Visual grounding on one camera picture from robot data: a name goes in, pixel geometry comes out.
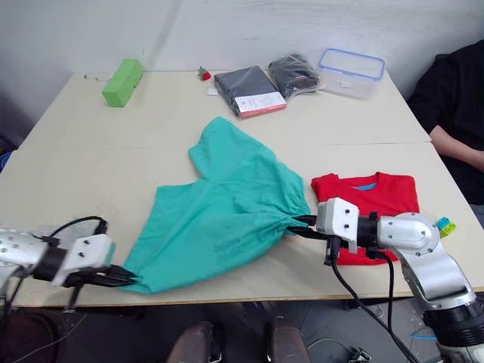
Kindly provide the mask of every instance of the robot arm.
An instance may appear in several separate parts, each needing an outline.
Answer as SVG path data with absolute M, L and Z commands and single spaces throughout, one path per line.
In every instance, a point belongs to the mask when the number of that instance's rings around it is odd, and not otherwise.
M 364 247 L 369 257 L 378 249 L 395 252 L 445 361 L 484 362 L 484 310 L 431 220 L 418 213 L 360 216 L 357 206 L 340 198 L 319 203 L 317 217 L 296 219 L 315 225 L 316 231 L 290 228 L 292 232 L 327 240 L 327 265 L 341 247 L 352 253 Z
M 66 311 L 73 311 L 84 284 L 118 287 L 134 284 L 136 276 L 111 265 L 115 244 L 106 234 L 79 238 L 68 250 L 49 237 L 33 237 L 22 231 L 0 228 L 0 290 L 10 277 L 50 281 L 54 287 L 74 287 Z

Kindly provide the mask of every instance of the green t-shirt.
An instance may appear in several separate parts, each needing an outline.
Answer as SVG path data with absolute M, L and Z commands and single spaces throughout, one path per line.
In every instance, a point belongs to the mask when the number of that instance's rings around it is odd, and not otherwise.
M 223 117 L 204 130 L 190 158 L 202 178 L 163 186 L 125 268 L 124 287 L 159 293 L 245 265 L 277 244 L 292 217 L 309 214 L 303 180 Z

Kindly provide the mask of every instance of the black package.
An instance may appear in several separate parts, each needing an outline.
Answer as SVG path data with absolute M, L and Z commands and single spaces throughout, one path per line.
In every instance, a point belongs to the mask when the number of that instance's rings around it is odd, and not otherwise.
M 241 118 L 286 107 L 285 100 L 259 66 L 216 74 L 213 79 L 219 93 Z
M 286 100 L 299 93 L 319 89 L 319 75 L 300 54 L 292 54 L 270 63 L 269 75 Z

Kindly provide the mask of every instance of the paper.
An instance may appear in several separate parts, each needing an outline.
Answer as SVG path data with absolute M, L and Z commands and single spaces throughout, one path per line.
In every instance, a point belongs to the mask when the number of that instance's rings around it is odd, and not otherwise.
M 286 101 L 279 92 L 265 93 L 263 95 L 236 97 L 240 113 L 273 109 L 286 104 Z

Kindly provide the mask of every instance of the tabletop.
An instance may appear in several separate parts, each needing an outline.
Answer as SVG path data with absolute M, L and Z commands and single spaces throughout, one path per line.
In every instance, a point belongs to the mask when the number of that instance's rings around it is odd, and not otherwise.
M 484 230 L 430 143 L 317 147 L 304 144 L 294 150 L 278 142 L 277 135 L 259 140 L 273 144 L 280 160 L 303 177 L 313 213 L 317 200 L 309 184 L 316 176 L 334 172 L 349 177 L 376 171 L 414 176 L 420 211 L 431 219 L 447 216 L 458 225 L 443 245 L 461 265 L 472 286 L 484 290 L 480 262 Z M 23 147 L 14 153 L 0 175 L 0 219 L 3 225 L 31 230 L 80 216 L 103 216 L 110 223 L 108 234 L 117 244 L 114 262 L 122 264 L 149 215 L 156 187 L 189 183 L 197 178 L 186 147 L 170 150 L 161 144 L 129 149 L 72 148 L 63 152 Z M 256 261 L 208 281 L 154 295 L 86 286 L 78 304 L 133 306 L 349 297 L 330 268 L 323 265 L 324 249 L 322 240 L 285 236 Z M 340 270 L 361 296 L 388 294 L 386 265 L 342 266 Z M 395 292 L 396 296 L 411 295 L 399 263 Z M 29 278 L 15 303 L 63 306 L 69 294 L 68 289 L 54 289 L 44 281 Z
M 216 116 L 236 119 L 221 97 L 209 96 L 211 81 L 195 72 L 144 73 L 124 108 L 108 107 L 106 85 L 74 73 L 22 149 L 93 150 L 193 145 Z M 237 122 L 267 146 L 379 144 L 429 141 L 388 73 L 367 100 L 326 92 L 296 96 L 285 110 Z

